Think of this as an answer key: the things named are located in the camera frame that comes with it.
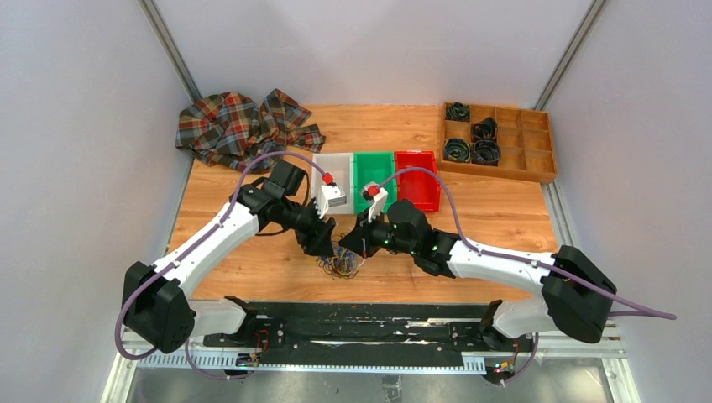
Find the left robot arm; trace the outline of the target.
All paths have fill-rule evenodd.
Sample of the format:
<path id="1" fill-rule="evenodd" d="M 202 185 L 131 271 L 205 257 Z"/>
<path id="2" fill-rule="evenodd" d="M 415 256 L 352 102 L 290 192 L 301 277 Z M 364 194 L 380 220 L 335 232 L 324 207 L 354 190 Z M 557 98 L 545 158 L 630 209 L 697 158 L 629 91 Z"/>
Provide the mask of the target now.
<path id="1" fill-rule="evenodd" d="M 172 353 L 192 337 L 223 334 L 238 347 L 257 336 L 254 312 L 236 297 L 192 300 L 195 289 L 241 243 L 271 223 L 293 231 L 303 253 L 333 256 L 335 221 L 328 210 L 346 202 L 344 189 L 328 173 L 308 203 L 291 200 L 306 172 L 284 160 L 268 177 L 241 184 L 219 213 L 188 241 L 153 264 L 136 262 L 126 272 L 119 326 Z"/>

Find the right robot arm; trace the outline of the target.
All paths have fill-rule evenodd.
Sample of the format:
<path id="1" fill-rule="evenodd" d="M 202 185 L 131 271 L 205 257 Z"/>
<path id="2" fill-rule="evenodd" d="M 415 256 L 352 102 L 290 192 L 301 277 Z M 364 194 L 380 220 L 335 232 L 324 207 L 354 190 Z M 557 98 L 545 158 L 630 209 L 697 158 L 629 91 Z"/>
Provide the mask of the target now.
<path id="1" fill-rule="evenodd" d="M 487 280 L 524 290 L 528 300 L 490 303 L 479 332 L 500 350 L 526 333 L 558 330 L 583 343 L 598 343 L 610 314 L 612 281 L 580 250 L 564 245 L 554 254 L 492 247 L 433 228 L 424 212 L 398 201 L 386 214 L 360 213 L 340 246 L 370 258 L 381 249 L 408 254 L 433 276 Z"/>

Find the green plastic bin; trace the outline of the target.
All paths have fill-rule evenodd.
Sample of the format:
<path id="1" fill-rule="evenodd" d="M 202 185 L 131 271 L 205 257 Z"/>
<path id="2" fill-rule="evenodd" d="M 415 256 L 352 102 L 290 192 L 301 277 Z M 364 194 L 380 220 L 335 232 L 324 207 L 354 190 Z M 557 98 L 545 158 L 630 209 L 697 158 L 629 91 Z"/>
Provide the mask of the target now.
<path id="1" fill-rule="evenodd" d="M 393 152 L 357 152 L 353 154 L 353 209 L 360 213 L 369 207 L 361 195 L 364 187 L 379 184 L 395 173 Z"/>

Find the white plastic bin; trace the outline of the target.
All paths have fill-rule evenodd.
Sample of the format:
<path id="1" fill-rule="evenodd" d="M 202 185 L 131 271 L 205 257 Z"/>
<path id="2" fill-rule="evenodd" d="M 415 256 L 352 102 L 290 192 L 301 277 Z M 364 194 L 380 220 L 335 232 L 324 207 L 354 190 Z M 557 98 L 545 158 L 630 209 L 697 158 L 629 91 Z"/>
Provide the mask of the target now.
<path id="1" fill-rule="evenodd" d="M 339 207 L 330 207 L 331 215 L 353 215 L 353 153 L 319 153 L 312 160 L 329 173 L 333 180 L 345 192 L 346 203 Z"/>

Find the red plastic bin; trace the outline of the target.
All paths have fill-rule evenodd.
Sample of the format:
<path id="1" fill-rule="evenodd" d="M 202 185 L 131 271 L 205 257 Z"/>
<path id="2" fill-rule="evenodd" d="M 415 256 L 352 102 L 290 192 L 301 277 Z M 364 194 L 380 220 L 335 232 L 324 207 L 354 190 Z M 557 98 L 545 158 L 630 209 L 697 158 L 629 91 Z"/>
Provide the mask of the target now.
<path id="1" fill-rule="evenodd" d="M 420 167 L 437 173 L 437 160 L 433 151 L 396 151 L 395 169 L 397 171 L 411 167 Z M 441 186 L 430 175 L 421 171 L 412 171 L 399 175 L 397 182 L 397 200 L 408 200 L 423 212 L 440 210 Z"/>

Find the plaid cloth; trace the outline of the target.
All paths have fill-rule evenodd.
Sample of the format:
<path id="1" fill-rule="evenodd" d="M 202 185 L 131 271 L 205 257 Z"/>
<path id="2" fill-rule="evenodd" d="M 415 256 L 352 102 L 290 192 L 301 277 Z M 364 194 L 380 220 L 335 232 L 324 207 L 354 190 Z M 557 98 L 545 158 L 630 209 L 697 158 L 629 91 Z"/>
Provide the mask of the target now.
<path id="1" fill-rule="evenodd" d="M 319 153 L 327 141 L 312 112 L 280 89 L 261 103 L 239 92 L 204 97 L 179 114 L 175 147 L 206 165 L 242 171 L 256 158 L 290 147 Z"/>

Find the wooden compartment tray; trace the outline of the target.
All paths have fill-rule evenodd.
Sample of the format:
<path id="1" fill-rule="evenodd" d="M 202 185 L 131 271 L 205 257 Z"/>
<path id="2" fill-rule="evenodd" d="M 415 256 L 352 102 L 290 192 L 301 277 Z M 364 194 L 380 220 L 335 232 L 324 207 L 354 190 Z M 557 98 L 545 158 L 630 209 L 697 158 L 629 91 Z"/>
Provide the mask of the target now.
<path id="1" fill-rule="evenodd" d="M 547 113 L 516 107 L 468 104 L 470 122 L 454 122 L 445 118 L 445 102 L 441 112 L 437 156 L 438 169 L 469 175 L 484 175 L 504 179 L 549 184 L 557 177 L 557 164 L 552 144 L 552 130 Z M 443 159 L 447 139 L 464 139 L 471 146 L 471 126 L 487 117 L 498 125 L 496 143 L 501 149 L 497 166 L 456 163 Z"/>

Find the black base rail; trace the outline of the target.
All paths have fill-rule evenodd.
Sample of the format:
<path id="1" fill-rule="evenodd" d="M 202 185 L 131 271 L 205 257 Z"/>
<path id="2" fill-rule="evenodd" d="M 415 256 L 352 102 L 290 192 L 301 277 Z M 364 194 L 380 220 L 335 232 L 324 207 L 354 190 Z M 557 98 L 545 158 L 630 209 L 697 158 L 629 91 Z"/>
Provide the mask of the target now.
<path id="1" fill-rule="evenodd" d="M 486 374 L 511 369 L 533 348 L 528 336 L 504 340 L 481 321 L 484 305 L 339 302 L 252 302 L 238 333 L 214 333 L 189 342 L 196 363 L 228 374 L 243 370 L 297 370 Z"/>

